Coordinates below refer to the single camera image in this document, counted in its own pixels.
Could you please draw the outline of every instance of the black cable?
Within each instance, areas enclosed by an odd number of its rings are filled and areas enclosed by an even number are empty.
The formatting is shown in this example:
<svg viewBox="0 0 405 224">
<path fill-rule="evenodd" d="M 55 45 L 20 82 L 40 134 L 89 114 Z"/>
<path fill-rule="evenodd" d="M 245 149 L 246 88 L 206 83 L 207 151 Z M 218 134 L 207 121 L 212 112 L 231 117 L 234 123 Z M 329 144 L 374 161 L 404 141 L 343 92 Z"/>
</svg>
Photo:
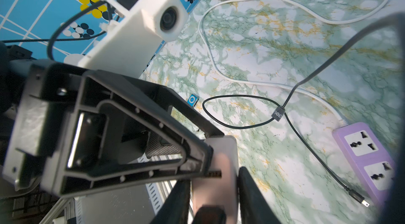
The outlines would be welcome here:
<svg viewBox="0 0 405 224">
<path fill-rule="evenodd" d="M 208 114 L 208 116 L 210 116 L 210 118 L 212 118 L 212 119 L 215 120 L 216 122 L 220 123 L 221 125 L 226 126 L 226 127 L 228 127 L 228 128 L 232 128 L 232 129 L 247 129 L 247 128 L 257 127 L 257 126 L 260 126 L 260 125 L 263 125 L 263 124 L 268 124 L 268 123 L 270 123 L 270 122 L 273 120 L 273 118 L 270 119 L 270 120 L 268 120 L 268 121 L 266 121 L 266 122 L 264 122 L 264 123 L 261 123 L 261 124 L 250 125 L 250 126 L 240 126 L 240 127 L 232 126 L 232 125 L 227 125 L 227 124 L 225 124 L 225 123 L 222 123 L 221 121 L 219 121 L 218 119 L 216 119 L 213 115 L 211 115 L 211 114 L 207 111 L 207 109 L 205 109 L 205 103 L 206 103 L 207 101 L 209 101 L 209 100 L 213 100 L 213 99 L 216 99 L 216 98 L 224 98 L 224 97 L 249 97 L 249 98 L 263 99 L 263 100 L 272 102 L 273 104 L 277 105 L 278 107 L 280 106 L 276 101 L 273 101 L 273 100 L 271 100 L 271 99 L 269 99 L 269 98 L 264 98 L 264 97 L 261 97 L 261 96 L 255 96 L 255 95 L 219 95 L 219 96 L 215 96 L 215 97 L 209 98 L 209 99 L 205 100 L 205 101 L 202 103 L 202 108 L 203 108 L 204 111 Z M 340 178 L 339 178 L 339 177 L 329 168 L 329 166 L 318 156 L 318 154 L 311 148 L 311 146 L 304 140 L 304 138 L 301 137 L 301 135 L 297 132 L 297 130 L 295 129 L 295 127 L 292 125 L 292 123 L 291 123 L 290 119 L 288 118 L 287 114 L 285 113 L 284 115 L 286 116 L 286 120 L 288 121 L 288 124 L 291 126 L 292 130 L 295 132 L 295 134 L 298 136 L 298 138 L 302 141 L 302 143 L 304 143 L 304 145 L 307 147 L 307 149 L 309 149 L 309 151 L 311 151 L 311 153 L 316 157 L 316 159 L 321 163 L 321 165 L 327 170 L 327 172 L 345 189 L 345 191 L 348 192 L 348 194 L 349 194 L 352 198 L 354 198 L 357 202 L 359 202 L 359 203 L 361 203 L 361 204 L 363 204 L 363 205 L 365 205 L 365 206 L 368 207 L 369 204 L 367 203 L 367 201 L 364 200 L 364 197 L 363 197 L 362 195 L 360 195 L 358 192 L 356 192 L 355 190 L 350 189 L 348 186 L 346 186 L 346 185 L 340 180 Z"/>
<path fill-rule="evenodd" d="M 311 151 L 311 153 L 318 159 L 318 161 L 322 164 L 322 166 L 327 170 L 327 172 L 341 185 L 346 191 L 349 191 L 349 187 L 347 187 L 342 181 L 340 181 L 339 177 L 329 168 L 329 166 L 315 153 L 315 151 L 311 148 L 311 146 L 301 137 L 301 135 L 295 130 L 294 126 L 292 125 L 291 121 L 288 119 L 287 114 L 286 116 L 287 122 L 290 124 L 292 130 L 295 134 L 300 138 L 300 140 L 304 143 L 304 145 Z"/>
<path fill-rule="evenodd" d="M 87 37 L 87 38 L 59 38 L 55 41 L 78 41 L 78 40 L 89 40 L 93 38 L 97 38 L 104 34 L 105 31 L 100 32 L 97 35 Z M 3 43 L 14 43 L 14 42 L 48 42 L 50 39 L 11 39 L 11 40 L 4 40 Z"/>
<path fill-rule="evenodd" d="M 216 98 L 226 98 L 226 97 L 247 97 L 247 98 L 256 98 L 256 99 L 263 99 L 269 102 L 272 102 L 273 104 L 277 105 L 278 107 L 280 106 L 276 101 L 273 101 L 269 98 L 265 98 L 265 97 L 261 97 L 261 96 L 256 96 L 256 95 L 218 95 L 218 96 L 214 96 L 211 98 L 206 99 L 204 102 L 202 102 L 202 108 L 204 109 L 204 111 L 207 113 L 208 116 L 210 116 L 210 118 L 212 118 L 213 120 L 215 120 L 216 122 L 218 122 L 219 124 L 228 127 L 228 128 L 232 128 L 232 129 L 248 129 L 248 128 L 254 128 L 257 126 L 261 126 L 261 125 L 265 125 L 270 123 L 274 118 L 271 118 L 269 120 L 267 120 L 266 122 L 260 123 L 260 124 L 256 124 L 256 125 L 249 125 L 249 126 L 233 126 L 233 125 L 227 125 L 221 121 L 219 121 L 217 118 L 215 118 L 213 115 L 211 115 L 207 109 L 205 108 L 205 103 L 207 101 L 216 99 Z M 318 159 L 318 161 L 322 164 L 322 166 L 327 170 L 327 172 L 341 185 L 343 186 L 343 188 L 345 188 L 346 191 L 349 190 L 349 188 L 342 183 L 342 181 L 340 181 L 340 179 L 338 178 L 338 176 L 327 166 L 327 164 L 317 155 L 317 153 L 311 148 L 311 146 L 301 137 L 301 135 L 297 132 L 297 130 L 295 130 L 294 126 L 292 125 L 291 121 L 288 119 L 287 114 L 285 113 L 286 119 L 288 121 L 288 123 L 290 124 L 292 130 L 295 132 L 295 134 L 298 136 L 298 138 L 300 138 L 300 140 L 304 143 L 304 145 L 311 151 L 311 153 Z"/>
<path fill-rule="evenodd" d="M 225 124 L 225 123 L 222 123 L 221 121 L 217 120 L 213 115 L 211 115 L 211 114 L 207 111 L 207 109 L 205 109 L 205 103 L 208 102 L 208 101 L 210 101 L 210 100 L 213 100 L 213 99 L 224 98 L 224 97 L 251 97 L 251 98 L 257 98 L 257 99 L 263 99 L 263 100 L 272 102 L 273 104 L 275 104 L 275 105 L 277 105 L 277 106 L 280 106 L 278 103 L 276 103 L 275 101 L 273 101 L 273 100 L 271 100 L 271 99 L 264 98 L 264 97 L 261 97 L 261 96 L 255 96 L 255 95 L 217 95 L 217 96 L 208 98 L 208 99 L 206 99 L 205 101 L 202 102 L 202 108 L 204 109 L 205 113 L 206 113 L 210 118 L 212 118 L 215 122 L 217 122 L 217 123 L 219 123 L 219 124 L 221 124 L 221 125 L 223 125 L 223 126 L 225 126 L 225 127 L 232 128 L 232 129 L 249 129 L 249 128 L 254 128 L 254 127 L 266 125 L 266 124 L 270 123 L 271 121 L 273 121 L 274 118 L 271 118 L 271 119 L 267 120 L 266 122 L 263 122 L 263 123 L 260 123 L 260 124 L 248 125 L 248 126 L 233 126 L 233 125 L 227 125 L 227 124 Z"/>
<path fill-rule="evenodd" d="M 341 49 L 339 49 L 332 57 L 330 57 L 325 63 L 323 63 L 320 67 L 318 67 L 315 71 L 313 71 L 310 75 L 308 75 L 304 80 L 297 83 L 291 90 L 290 94 L 288 95 L 286 101 L 284 102 L 282 108 L 284 109 L 290 100 L 294 91 L 302 84 L 306 83 L 307 81 L 311 80 L 317 74 L 321 73 L 324 69 L 326 69 L 329 65 L 331 65 L 335 60 L 337 60 L 341 55 L 343 55 L 348 49 L 350 49 L 354 44 L 356 44 L 360 39 L 367 36 L 368 34 L 382 29 L 388 26 L 394 26 L 397 29 L 399 39 L 402 43 L 402 49 L 405 48 L 405 14 L 404 13 L 397 13 L 391 14 L 386 16 L 376 22 L 368 25 L 357 34 L 355 34 L 349 41 L 344 44 Z"/>
<path fill-rule="evenodd" d="M 66 29 L 71 23 L 73 23 L 74 21 L 76 21 L 77 19 L 79 19 L 80 17 L 84 16 L 85 14 L 87 14 L 88 12 L 92 11 L 93 9 L 96 9 L 98 7 L 100 7 L 101 5 L 105 4 L 105 1 L 98 1 L 95 2 L 93 5 L 89 6 L 88 8 L 80 11 L 79 13 L 75 14 L 73 17 L 71 17 L 69 20 L 67 20 L 64 24 L 62 24 L 51 36 L 51 38 L 49 39 L 49 43 L 47 46 L 47 55 L 48 58 L 51 60 L 55 60 L 53 58 L 53 54 L 52 54 L 52 49 L 53 49 L 53 44 L 56 42 L 57 37 L 63 32 L 64 29 Z"/>
</svg>

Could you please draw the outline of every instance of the green marble tabletop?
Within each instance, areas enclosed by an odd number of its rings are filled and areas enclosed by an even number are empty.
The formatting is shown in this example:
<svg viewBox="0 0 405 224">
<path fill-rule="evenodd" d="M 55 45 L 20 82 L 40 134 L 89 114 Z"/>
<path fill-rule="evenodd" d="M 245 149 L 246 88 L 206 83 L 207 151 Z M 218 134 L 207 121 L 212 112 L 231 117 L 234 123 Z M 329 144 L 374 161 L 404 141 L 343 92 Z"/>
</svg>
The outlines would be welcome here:
<svg viewBox="0 0 405 224">
<path fill-rule="evenodd" d="M 358 17 L 383 0 L 295 0 L 333 20 Z M 382 16 L 405 10 L 405 0 L 390 0 L 374 16 L 353 24 L 321 23 L 303 10 L 278 0 L 225 4 L 203 22 L 219 69 L 240 80 L 295 85 L 325 62 L 350 37 Z M 201 15 L 216 0 L 202 0 L 190 13 L 179 39 L 154 57 L 141 79 L 167 85 L 184 99 L 200 96 L 196 108 L 215 95 L 248 94 L 284 102 L 288 91 L 231 83 L 214 70 L 197 32 Z M 395 157 L 399 139 L 399 47 L 392 29 L 366 37 L 349 52 L 303 85 L 333 105 L 351 123 L 365 122 Z M 248 98 L 207 103 L 225 123 L 242 126 L 268 120 L 274 105 Z M 287 106 L 292 123 L 343 181 L 365 191 L 332 138 L 338 128 L 332 113 L 306 95 L 294 94 Z M 301 143 L 283 118 L 247 130 L 231 130 L 213 122 L 238 143 L 239 165 L 246 166 L 282 223 L 370 223 L 378 217 L 354 201 Z"/>
</svg>

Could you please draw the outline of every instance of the power strip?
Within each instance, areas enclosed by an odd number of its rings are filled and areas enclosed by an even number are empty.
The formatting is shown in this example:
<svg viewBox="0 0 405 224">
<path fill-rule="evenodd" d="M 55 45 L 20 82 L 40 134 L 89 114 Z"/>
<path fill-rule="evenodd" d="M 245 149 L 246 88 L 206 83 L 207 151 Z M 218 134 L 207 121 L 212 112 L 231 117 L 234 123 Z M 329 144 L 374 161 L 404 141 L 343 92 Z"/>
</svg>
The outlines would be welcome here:
<svg viewBox="0 0 405 224">
<path fill-rule="evenodd" d="M 374 135 L 362 122 L 332 132 L 346 159 L 379 208 L 384 206 L 394 179 L 395 163 Z"/>
</svg>

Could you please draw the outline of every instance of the small blue mp3 player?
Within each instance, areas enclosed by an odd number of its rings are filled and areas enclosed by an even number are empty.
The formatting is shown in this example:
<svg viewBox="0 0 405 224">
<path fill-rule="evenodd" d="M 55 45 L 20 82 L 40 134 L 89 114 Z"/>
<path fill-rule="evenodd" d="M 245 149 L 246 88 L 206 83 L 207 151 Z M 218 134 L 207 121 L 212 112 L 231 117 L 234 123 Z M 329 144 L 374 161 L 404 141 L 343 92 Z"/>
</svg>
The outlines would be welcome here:
<svg viewBox="0 0 405 224">
<path fill-rule="evenodd" d="M 194 107 L 198 101 L 198 96 L 191 94 L 191 96 L 188 98 L 187 103 L 191 106 Z"/>
</svg>

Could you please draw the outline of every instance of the usb connector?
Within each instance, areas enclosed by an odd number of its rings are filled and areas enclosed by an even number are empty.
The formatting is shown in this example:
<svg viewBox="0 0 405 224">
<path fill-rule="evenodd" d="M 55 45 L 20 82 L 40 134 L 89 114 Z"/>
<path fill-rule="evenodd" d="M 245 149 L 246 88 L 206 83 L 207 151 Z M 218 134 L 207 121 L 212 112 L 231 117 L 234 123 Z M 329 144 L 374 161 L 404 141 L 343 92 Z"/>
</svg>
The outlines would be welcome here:
<svg viewBox="0 0 405 224">
<path fill-rule="evenodd" d="M 363 204 L 364 206 L 368 207 L 370 204 L 364 200 L 364 197 L 361 196 L 357 191 L 350 189 L 348 190 L 349 195 L 354 198 L 357 202 Z"/>
<path fill-rule="evenodd" d="M 367 201 L 365 201 L 365 200 L 363 200 L 362 202 L 361 202 L 363 205 L 365 205 L 366 207 L 368 207 L 370 204 L 367 202 Z"/>
</svg>

